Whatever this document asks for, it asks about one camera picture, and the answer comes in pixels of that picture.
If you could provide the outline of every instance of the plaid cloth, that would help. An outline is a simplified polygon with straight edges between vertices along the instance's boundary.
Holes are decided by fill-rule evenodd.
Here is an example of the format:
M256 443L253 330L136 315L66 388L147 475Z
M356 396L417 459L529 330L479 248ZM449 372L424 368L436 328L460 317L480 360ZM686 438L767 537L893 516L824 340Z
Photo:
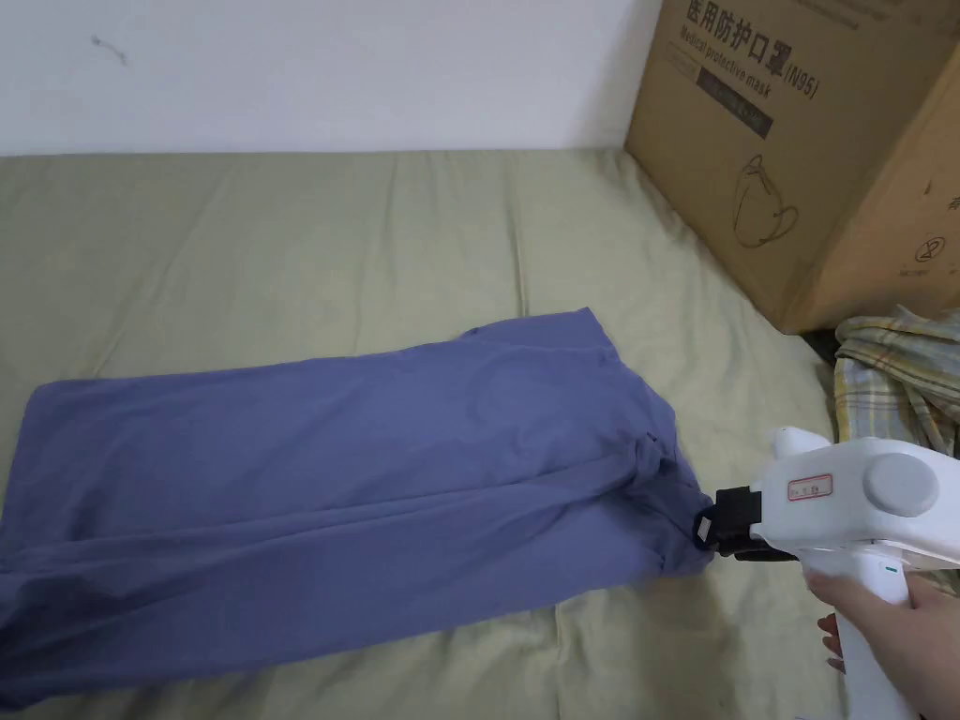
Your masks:
M840 441L906 440L960 453L960 309L941 321L898 308L837 327L833 375Z

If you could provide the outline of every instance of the white wall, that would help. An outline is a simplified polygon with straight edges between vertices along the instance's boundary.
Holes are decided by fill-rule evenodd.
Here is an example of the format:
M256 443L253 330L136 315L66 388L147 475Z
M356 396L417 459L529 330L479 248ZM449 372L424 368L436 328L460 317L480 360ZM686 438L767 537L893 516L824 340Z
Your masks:
M0 154L619 145L659 8L3 0Z

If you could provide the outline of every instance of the bed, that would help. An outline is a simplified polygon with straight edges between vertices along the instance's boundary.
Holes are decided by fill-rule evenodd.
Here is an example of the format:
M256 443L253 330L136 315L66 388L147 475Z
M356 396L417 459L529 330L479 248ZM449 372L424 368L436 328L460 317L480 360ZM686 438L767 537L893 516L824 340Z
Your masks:
M446 340L589 306L673 404L702 487L770 429L825 435L829 370L780 335L617 151L0 161L0 467L40 383ZM263 672L47 701L30 718L790 718L841 705L794 564Z

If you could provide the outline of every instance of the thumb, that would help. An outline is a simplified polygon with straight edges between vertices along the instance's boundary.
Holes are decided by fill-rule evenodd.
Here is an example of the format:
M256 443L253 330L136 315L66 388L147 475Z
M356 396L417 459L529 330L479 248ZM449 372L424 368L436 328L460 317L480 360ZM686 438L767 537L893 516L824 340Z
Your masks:
M881 600L853 578L811 573L806 584L818 600L832 605L864 635L889 625L900 608Z
M949 602L949 595L919 575L907 574L906 586L910 589L910 600L914 608L925 608Z

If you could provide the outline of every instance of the human hand holding device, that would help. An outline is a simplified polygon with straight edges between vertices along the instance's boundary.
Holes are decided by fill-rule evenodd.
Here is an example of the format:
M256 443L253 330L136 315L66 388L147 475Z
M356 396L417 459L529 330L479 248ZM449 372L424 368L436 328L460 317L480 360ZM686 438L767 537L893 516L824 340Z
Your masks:
M813 573L810 591L832 605L870 645L877 663L910 706L926 720L960 718L960 599L907 575L910 605L892 605L850 577ZM836 615L817 622L824 645L843 671Z

